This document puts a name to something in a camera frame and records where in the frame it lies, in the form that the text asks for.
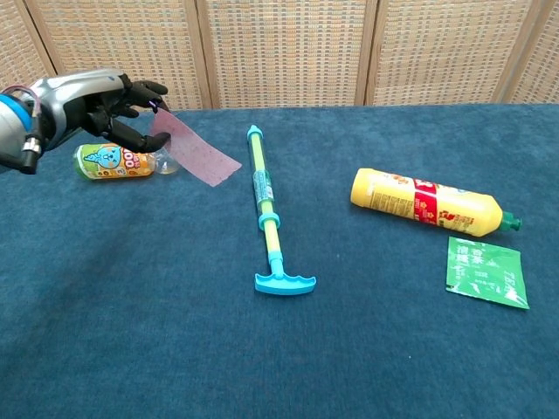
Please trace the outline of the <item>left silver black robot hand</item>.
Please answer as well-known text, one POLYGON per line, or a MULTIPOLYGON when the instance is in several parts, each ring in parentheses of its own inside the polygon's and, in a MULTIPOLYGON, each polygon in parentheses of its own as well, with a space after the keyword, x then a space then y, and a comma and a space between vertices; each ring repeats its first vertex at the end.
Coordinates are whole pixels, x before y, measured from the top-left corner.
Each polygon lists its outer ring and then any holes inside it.
POLYGON ((141 134, 117 120, 136 118, 138 106, 158 112, 167 106, 163 96, 168 88, 151 80, 132 81, 112 68, 89 70, 42 78, 31 85, 41 102, 48 151, 66 142, 77 130, 146 154, 163 148, 170 134, 141 134))

